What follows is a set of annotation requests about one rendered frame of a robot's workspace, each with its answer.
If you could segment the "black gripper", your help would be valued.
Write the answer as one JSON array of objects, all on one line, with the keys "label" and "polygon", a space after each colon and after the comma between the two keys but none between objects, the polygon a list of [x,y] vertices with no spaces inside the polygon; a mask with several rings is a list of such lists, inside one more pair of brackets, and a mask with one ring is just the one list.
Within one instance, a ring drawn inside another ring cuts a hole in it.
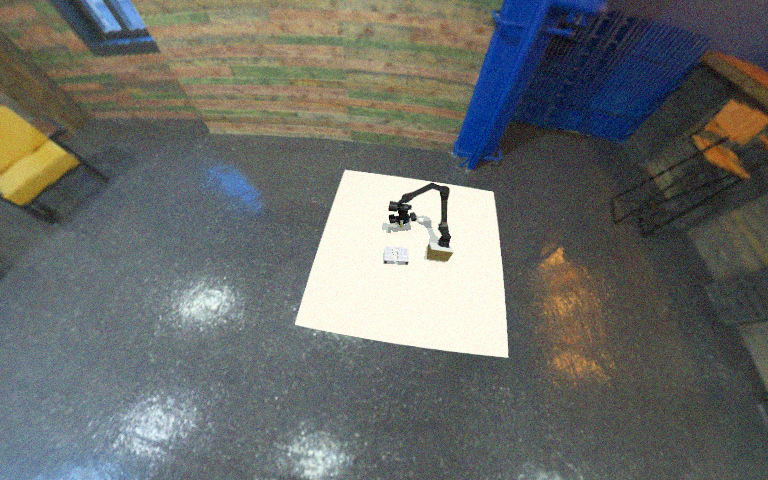
[{"label": "black gripper", "polygon": [[399,209],[399,216],[395,216],[394,214],[390,214],[389,215],[389,222],[390,223],[395,223],[396,222],[396,223],[398,223],[400,225],[400,220],[403,220],[403,225],[404,225],[404,224],[410,222],[410,218],[411,218],[411,221],[416,221],[417,220],[415,212],[410,212],[409,214],[407,213],[407,214],[403,215],[403,214],[400,213],[400,209]]}]

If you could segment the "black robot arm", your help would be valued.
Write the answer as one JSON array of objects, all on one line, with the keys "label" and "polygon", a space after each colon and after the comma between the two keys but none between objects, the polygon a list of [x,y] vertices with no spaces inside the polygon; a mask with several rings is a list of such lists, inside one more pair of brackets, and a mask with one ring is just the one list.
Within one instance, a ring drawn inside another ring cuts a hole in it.
[{"label": "black robot arm", "polygon": [[441,198],[441,221],[440,221],[440,224],[438,223],[438,231],[441,234],[441,236],[439,238],[438,245],[440,247],[450,248],[449,243],[450,243],[451,235],[449,234],[449,228],[447,223],[448,198],[450,195],[450,188],[448,186],[445,186],[445,185],[440,186],[431,182],[417,191],[404,193],[398,202],[390,200],[388,211],[393,211],[393,212],[398,211],[398,214],[399,214],[399,209],[400,209],[401,214],[403,215],[407,214],[408,210],[412,210],[412,205],[405,204],[405,203],[410,202],[416,196],[420,194],[424,194],[425,192],[431,189],[439,191],[440,198]]}]

